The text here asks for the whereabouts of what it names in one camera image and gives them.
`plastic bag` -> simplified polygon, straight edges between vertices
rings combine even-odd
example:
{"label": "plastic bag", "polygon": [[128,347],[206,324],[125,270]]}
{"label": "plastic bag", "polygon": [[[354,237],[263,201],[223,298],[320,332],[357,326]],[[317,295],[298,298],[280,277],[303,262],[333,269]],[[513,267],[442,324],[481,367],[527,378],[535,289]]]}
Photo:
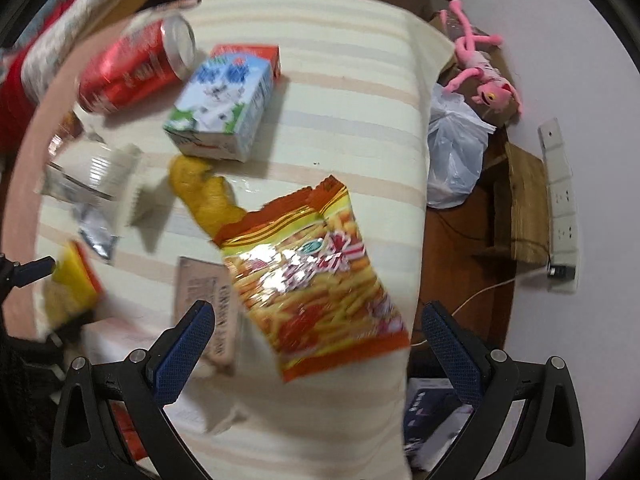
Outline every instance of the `plastic bag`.
{"label": "plastic bag", "polygon": [[482,154],[495,126],[485,123],[464,96],[444,93],[436,84],[431,94],[427,133],[429,176],[427,204],[446,209],[462,204],[482,171]]}

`blue gripper pad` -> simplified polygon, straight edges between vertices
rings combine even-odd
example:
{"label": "blue gripper pad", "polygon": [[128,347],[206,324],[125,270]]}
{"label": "blue gripper pad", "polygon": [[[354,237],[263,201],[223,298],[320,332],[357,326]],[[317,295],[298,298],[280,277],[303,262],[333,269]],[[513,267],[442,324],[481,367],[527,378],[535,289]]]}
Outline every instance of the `blue gripper pad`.
{"label": "blue gripper pad", "polygon": [[422,334],[460,401],[477,408],[484,395],[482,373],[433,303],[426,304],[422,310]]}
{"label": "blue gripper pad", "polygon": [[146,378],[159,406],[178,399],[214,327],[211,304],[196,301],[178,325],[165,330],[151,347]]}

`power strip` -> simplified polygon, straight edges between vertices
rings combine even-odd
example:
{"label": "power strip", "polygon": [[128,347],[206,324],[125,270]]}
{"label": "power strip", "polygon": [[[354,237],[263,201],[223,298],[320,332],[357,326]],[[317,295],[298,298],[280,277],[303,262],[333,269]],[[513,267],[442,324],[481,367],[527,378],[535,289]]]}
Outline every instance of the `power strip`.
{"label": "power strip", "polygon": [[558,119],[553,118],[541,124],[538,135],[546,165],[546,191],[551,216],[550,269],[564,269],[564,272],[559,270],[556,275],[549,276],[553,278],[549,282],[549,290],[575,292],[580,269],[578,209],[572,184],[573,174],[564,150]]}

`snack bag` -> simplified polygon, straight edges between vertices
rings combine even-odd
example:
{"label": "snack bag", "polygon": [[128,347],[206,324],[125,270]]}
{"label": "snack bag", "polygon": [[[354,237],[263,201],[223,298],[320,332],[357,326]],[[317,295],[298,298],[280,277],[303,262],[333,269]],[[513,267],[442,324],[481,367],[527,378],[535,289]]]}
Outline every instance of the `snack bag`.
{"label": "snack bag", "polygon": [[226,225],[215,242],[285,382],[409,346],[334,177]]}
{"label": "snack bag", "polygon": [[44,282],[44,309],[49,325],[57,329],[96,306],[103,288],[82,246],[69,240],[50,280]]}

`stuffed toy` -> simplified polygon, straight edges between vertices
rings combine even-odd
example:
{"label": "stuffed toy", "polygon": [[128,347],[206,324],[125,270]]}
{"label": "stuffed toy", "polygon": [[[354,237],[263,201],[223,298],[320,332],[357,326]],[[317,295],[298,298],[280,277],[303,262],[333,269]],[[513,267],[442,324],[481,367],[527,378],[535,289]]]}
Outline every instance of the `stuffed toy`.
{"label": "stuffed toy", "polygon": [[[498,34],[491,36],[473,34],[471,23],[462,12],[462,2],[460,0],[452,0],[449,3],[449,9],[456,15],[464,31],[464,36],[457,38],[455,42],[456,57],[463,70],[449,81],[444,87],[444,91],[455,92],[467,79],[476,77],[481,84],[478,86],[478,94],[471,98],[473,102],[485,104],[492,110],[500,111],[504,110],[513,98],[518,104],[518,112],[522,113],[522,102],[516,89],[500,72],[491,66],[482,52],[476,50],[476,41],[500,46],[502,37]],[[443,23],[446,23],[446,10],[441,11],[440,18]]]}

